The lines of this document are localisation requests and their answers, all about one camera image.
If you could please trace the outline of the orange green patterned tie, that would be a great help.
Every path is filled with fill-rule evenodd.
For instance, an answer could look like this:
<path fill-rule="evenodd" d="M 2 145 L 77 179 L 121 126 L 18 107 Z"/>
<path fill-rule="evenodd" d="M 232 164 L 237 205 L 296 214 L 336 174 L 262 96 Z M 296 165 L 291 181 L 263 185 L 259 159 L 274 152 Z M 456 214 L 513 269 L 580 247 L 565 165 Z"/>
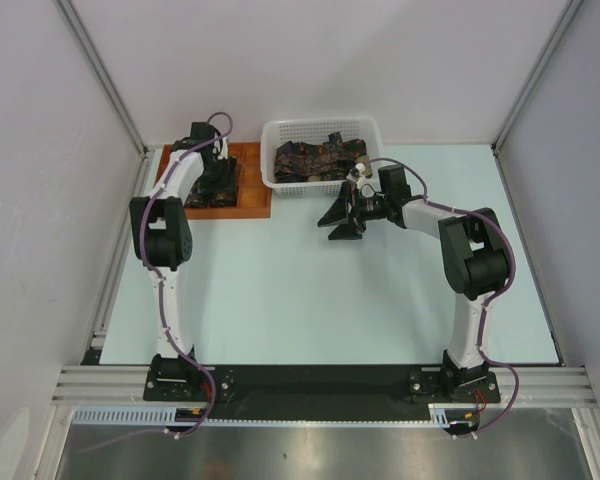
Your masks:
<path fill-rule="evenodd" d="M 210 194 L 209 206 L 211 208 L 236 207 L 238 201 L 238 187 L 235 183 L 217 186 Z"/>

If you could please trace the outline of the dark red tie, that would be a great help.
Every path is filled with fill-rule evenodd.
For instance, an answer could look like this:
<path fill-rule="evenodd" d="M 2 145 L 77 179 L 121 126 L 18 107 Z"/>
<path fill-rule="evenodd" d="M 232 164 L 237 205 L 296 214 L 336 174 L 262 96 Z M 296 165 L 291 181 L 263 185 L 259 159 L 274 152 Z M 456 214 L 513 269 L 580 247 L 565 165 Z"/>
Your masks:
<path fill-rule="evenodd" d="M 187 209 L 205 209 L 209 207 L 210 196 L 205 190 L 201 190 L 198 183 L 195 183 L 187 198 L 184 206 Z"/>

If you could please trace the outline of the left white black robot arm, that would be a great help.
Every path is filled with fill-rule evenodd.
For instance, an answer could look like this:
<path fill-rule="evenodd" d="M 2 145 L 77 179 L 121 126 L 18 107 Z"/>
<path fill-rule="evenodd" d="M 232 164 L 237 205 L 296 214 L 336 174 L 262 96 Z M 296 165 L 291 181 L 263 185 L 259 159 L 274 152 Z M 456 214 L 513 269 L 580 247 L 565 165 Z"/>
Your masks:
<path fill-rule="evenodd" d="M 129 203 L 136 257 L 148 271 L 157 305 L 156 354 L 145 382 L 146 401 L 206 401 L 215 397 L 212 375 L 195 359 L 182 326 L 184 265 L 193 253 L 185 202 L 194 184 L 230 163 L 228 136 L 211 119 L 191 124 L 189 135 L 171 146 L 167 166 L 144 196 Z"/>

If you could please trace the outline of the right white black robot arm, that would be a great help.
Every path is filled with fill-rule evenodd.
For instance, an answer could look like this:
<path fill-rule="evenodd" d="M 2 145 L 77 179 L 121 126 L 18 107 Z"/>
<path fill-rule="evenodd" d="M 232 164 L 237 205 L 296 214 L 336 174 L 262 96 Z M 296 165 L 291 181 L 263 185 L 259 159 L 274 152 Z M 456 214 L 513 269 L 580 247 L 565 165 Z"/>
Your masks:
<path fill-rule="evenodd" d="M 406 171 L 400 164 L 379 168 L 380 191 L 365 196 L 366 178 L 357 165 L 317 226 L 332 229 L 331 241 L 360 240 L 369 221 L 387 220 L 440 242 L 444 275 L 456 301 L 451 340 L 430 393 L 464 401 L 487 381 L 489 309 L 511 286 L 515 255 L 492 209 L 457 209 L 425 193 L 414 195 Z"/>

